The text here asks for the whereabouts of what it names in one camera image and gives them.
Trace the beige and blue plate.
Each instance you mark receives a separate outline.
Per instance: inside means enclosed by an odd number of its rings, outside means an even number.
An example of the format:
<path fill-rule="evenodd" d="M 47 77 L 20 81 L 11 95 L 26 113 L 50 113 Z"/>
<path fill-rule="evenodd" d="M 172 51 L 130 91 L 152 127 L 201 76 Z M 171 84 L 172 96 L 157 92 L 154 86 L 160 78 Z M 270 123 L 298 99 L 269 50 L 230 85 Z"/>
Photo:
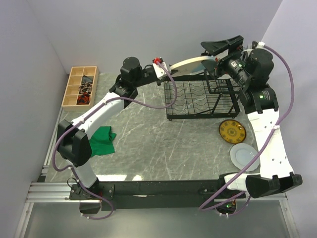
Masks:
<path fill-rule="evenodd" d="M 203 72 L 206 68 L 202 62 L 215 62 L 214 56 L 200 56 L 191 59 L 186 59 L 170 66 L 172 77 L 179 77 L 184 75 L 196 75 Z"/>

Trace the pale blue scalloped plate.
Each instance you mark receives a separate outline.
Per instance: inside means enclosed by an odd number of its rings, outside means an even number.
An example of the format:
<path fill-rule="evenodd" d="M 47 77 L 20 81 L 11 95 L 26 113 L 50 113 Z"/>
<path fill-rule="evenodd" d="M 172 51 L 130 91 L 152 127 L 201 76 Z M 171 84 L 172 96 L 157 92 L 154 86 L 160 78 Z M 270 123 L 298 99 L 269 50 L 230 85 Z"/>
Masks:
<path fill-rule="evenodd" d="M 246 144 L 239 143 L 234 145 L 230 150 L 231 162 L 238 169 L 242 170 L 257 155 L 257 150 Z"/>

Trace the watermelon pattern white plate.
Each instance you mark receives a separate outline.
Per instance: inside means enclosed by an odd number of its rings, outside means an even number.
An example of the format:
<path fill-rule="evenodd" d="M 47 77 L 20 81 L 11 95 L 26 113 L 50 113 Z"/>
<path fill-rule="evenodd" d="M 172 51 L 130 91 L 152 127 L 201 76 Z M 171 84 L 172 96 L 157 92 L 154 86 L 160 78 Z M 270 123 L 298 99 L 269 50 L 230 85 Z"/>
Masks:
<path fill-rule="evenodd" d="M 229 61 L 231 59 L 232 55 L 229 54 L 229 50 L 225 50 L 215 56 L 214 69 L 212 70 L 213 79 L 219 79 L 225 75 L 232 77 L 232 73 L 229 72 Z"/>

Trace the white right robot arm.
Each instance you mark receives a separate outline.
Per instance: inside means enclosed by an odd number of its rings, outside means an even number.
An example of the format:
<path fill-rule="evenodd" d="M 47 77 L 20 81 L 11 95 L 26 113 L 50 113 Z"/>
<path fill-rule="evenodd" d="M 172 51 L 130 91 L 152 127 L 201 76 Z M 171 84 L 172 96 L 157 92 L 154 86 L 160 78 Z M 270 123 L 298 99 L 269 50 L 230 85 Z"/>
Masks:
<path fill-rule="evenodd" d="M 230 197 L 235 190 L 247 192 L 259 198 L 292 190 L 303 183 L 288 161 L 280 124 L 290 114 L 294 104 L 294 80 L 286 60 L 263 42 L 252 42 L 249 49 L 243 48 L 240 35 L 222 41 L 203 41 L 201 46 L 214 57 L 214 62 L 203 65 L 212 79 L 228 74 L 240 87 L 239 98 L 245 114 L 252 125 L 258 153 L 238 173 L 222 175 L 217 186 L 218 195 Z M 276 92 L 268 80 L 274 68 L 273 57 L 285 65 L 291 88 L 288 110 L 280 115 Z"/>

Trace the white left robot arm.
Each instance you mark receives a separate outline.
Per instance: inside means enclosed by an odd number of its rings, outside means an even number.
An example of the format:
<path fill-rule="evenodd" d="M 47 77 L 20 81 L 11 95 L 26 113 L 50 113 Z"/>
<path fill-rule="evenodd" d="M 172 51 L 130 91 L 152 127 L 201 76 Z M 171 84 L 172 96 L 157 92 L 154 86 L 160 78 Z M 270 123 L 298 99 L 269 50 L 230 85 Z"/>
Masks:
<path fill-rule="evenodd" d="M 96 105 L 72 121 L 63 120 L 58 124 L 53 153 L 59 153 L 67 161 L 87 199 L 94 199 L 99 193 L 99 180 L 89 163 L 91 137 L 104 122 L 136 102 L 138 87 L 160 81 L 167 71 L 168 66 L 161 58 L 154 59 L 150 67 L 141 67 L 136 57 L 128 57 L 115 84 Z"/>

